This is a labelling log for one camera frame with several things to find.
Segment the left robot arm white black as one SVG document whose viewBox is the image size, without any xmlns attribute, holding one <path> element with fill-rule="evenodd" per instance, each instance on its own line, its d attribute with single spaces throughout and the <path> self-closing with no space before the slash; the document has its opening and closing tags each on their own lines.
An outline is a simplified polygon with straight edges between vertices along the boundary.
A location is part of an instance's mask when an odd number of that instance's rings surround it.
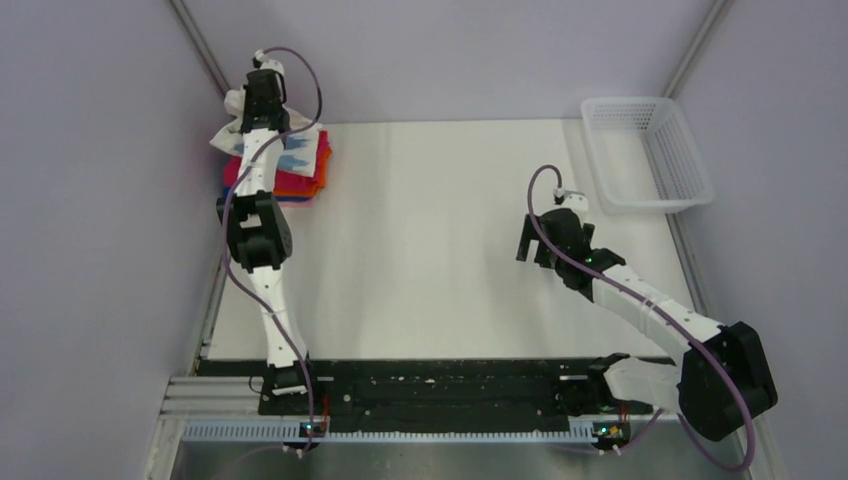
<svg viewBox="0 0 848 480">
<path fill-rule="evenodd" d="M 248 73 L 244 93 L 242 160 L 217 205 L 227 247 L 224 265 L 241 269 L 230 279 L 259 306 L 267 355 L 260 414 L 314 417 L 321 388 L 312 380 L 308 348 L 287 308 L 284 263 L 293 253 L 293 238 L 274 195 L 278 159 L 291 130 L 283 75 L 259 67 Z"/>
</svg>

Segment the white t shirt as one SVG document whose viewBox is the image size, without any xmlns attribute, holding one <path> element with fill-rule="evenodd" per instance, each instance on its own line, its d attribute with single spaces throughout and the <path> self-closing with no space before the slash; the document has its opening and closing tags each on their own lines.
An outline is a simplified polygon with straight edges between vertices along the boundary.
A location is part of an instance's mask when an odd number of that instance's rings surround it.
<svg viewBox="0 0 848 480">
<path fill-rule="evenodd" d="M 245 91 L 231 89 L 224 98 L 225 111 L 233 120 L 222 127 L 210 140 L 214 148 L 234 156 L 241 156 L 244 142 L 240 133 Z M 301 177 L 313 177 L 317 169 L 317 156 L 320 131 L 323 125 L 316 123 L 301 133 L 289 134 L 285 139 L 285 148 L 281 153 L 277 169 Z"/>
</svg>

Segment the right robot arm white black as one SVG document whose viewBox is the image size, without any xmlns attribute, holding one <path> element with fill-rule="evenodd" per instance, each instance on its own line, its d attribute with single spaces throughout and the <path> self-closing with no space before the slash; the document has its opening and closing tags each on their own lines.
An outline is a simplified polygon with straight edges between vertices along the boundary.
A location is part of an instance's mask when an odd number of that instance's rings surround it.
<svg viewBox="0 0 848 480">
<path fill-rule="evenodd" d="M 569 208 L 526 214 L 516 258 L 554 271 L 568 289 L 625 320 L 669 358 L 667 364 L 624 353 L 596 359 L 586 385 L 594 409 L 612 412 L 624 401 L 653 405 L 719 441 L 777 404 L 753 327 L 721 324 L 664 295 L 622 256 L 592 247 L 593 233 Z"/>
</svg>

